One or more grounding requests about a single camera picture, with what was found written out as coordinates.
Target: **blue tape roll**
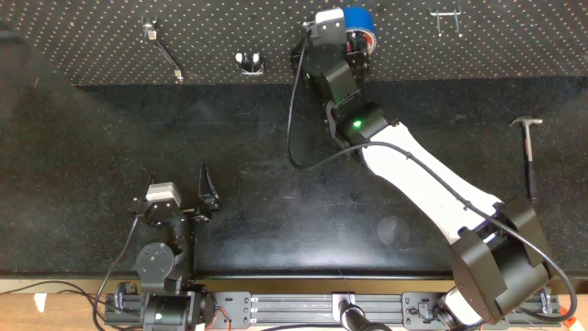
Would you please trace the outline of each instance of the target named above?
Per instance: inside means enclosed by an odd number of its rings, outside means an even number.
[[[343,8],[345,16],[345,29],[349,32],[361,31],[371,36],[373,40],[369,53],[371,54],[376,49],[376,28],[374,27],[374,19],[371,14],[362,7],[347,7]]]

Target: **hammer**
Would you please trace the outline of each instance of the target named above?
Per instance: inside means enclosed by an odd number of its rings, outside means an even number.
[[[543,123],[542,119],[533,119],[530,116],[521,116],[520,118],[513,120],[510,125],[517,122],[523,123],[525,128],[525,151],[526,151],[526,188],[528,197],[531,201],[537,200],[537,184],[535,182],[535,171],[533,170],[533,152],[531,150],[531,135],[529,133],[529,126],[532,124]]]

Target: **hammer head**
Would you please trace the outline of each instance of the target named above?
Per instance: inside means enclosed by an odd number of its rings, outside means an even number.
[[[520,118],[513,120],[513,122],[510,125],[513,125],[517,122],[523,123],[523,126],[529,126],[531,124],[541,124],[541,123],[543,123],[543,120],[542,119],[534,119],[530,116],[521,116]]]

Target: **black pegboard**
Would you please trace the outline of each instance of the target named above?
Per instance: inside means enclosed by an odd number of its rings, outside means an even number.
[[[588,4],[576,0],[5,0],[0,15],[75,85],[173,84],[141,16],[158,16],[162,42],[186,84],[290,83],[289,51],[300,24],[334,6],[363,6],[379,44],[371,81],[588,75]],[[452,17],[435,17],[460,8]],[[266,74],[245,77],[238,51],[260,51]]]

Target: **black table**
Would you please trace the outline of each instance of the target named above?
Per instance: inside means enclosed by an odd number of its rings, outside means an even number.
[[[291,86],[75,88],[24,46],[0,75],[0,272],[5,277],[101,277],[130,228],[149,172],[189,204],[209,164],[224,203],[199,226],[201,277],[446,278],[443,236],[395,187],[354,160],[300,172],[285,156]],[[521,131],[536,115],[540,202],[551,250],[588,275],[588,86],[585,78],[370,83],[367,96],[421,145],[502,200],[525,194]],[[337,150],[322,112],[300,90],[295,156]],[[142,226],[115,276],[158,232]]]

